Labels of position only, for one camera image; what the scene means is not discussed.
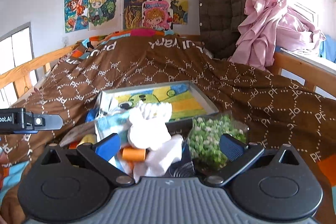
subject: screw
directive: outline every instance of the screw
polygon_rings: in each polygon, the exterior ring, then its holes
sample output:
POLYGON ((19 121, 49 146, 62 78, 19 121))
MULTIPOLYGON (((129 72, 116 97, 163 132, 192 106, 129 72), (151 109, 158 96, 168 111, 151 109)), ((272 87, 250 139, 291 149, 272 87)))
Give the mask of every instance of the screw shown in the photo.
POLYGON ((133 182, 133 179, 129 176, 119 176, 115 181, 119 184, 130 184, 133 182))
POLYGON ((224 182, 224 179, 220 176, 210 176, 207 177, 207 182, 213 185, 218 185, 224 182))

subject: brown blanket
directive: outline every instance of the brown blanket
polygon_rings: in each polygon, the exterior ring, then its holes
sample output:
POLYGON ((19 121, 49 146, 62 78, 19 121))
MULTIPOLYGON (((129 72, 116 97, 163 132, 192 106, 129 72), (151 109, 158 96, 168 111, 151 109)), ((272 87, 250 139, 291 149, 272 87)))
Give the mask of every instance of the brown blanket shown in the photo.
MULTIPOLYGON (((38 92, 16 105, 35 113, 60 114, 64 127, 36 135, 1 136, 0 144, 7 147, 12 164, 23 160, 33 163, 47 142, 82 121, 101 90, 190 80, 221 111, 232 109, 237 119, 249 125, 249 141, 266 148, 294 145, 324 189, 317 219, 336 223, 329 182, 316 164, 336 151, 336 102, 285 77, 212 60, 201 43, 176 36, 110 40, 91 55, 83 61, 71 57, 61 63, 38 92)), ((1 207, 9 224, 24 219, 17 188, 6 194, 1 207)))

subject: green plastic bag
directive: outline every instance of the green plastic bag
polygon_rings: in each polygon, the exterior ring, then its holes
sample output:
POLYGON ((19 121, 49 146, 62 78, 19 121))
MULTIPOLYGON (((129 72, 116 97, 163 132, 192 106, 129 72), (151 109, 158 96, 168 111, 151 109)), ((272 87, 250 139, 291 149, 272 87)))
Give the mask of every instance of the green plastic bag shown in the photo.
POLYGON ((246 143, 248 127, 232 118, 231 112, 193 118, 188 142, 192 159, 210 170, 217 171, 226 165, 227 157, 219 148, 222 134, 230 134, 246 143))

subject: metal tray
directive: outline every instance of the metal tray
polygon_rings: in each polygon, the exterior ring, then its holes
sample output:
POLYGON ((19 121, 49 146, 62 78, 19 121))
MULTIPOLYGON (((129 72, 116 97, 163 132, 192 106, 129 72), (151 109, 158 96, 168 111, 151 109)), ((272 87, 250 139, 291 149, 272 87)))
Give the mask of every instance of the metal tray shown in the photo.
POLYGON ((218 108, 192 82, 177 81, 102 91, 96 108, 103 115, 109 113, 112 98, 120 108, 129 109, 142 100, 145 103, 169 102, 173 105, 171 121, 188 120, 194 116, 218 113, 218 108))

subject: orange cylinder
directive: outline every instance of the orange cylinder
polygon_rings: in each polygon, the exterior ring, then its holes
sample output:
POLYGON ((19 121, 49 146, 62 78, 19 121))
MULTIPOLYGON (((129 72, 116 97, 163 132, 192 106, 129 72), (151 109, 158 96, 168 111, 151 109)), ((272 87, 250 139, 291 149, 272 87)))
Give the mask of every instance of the orange cylinder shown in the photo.
POLYGON ((122 151, 122 159, 127 161, 145 161, 146 149, 126 147, 122 151))

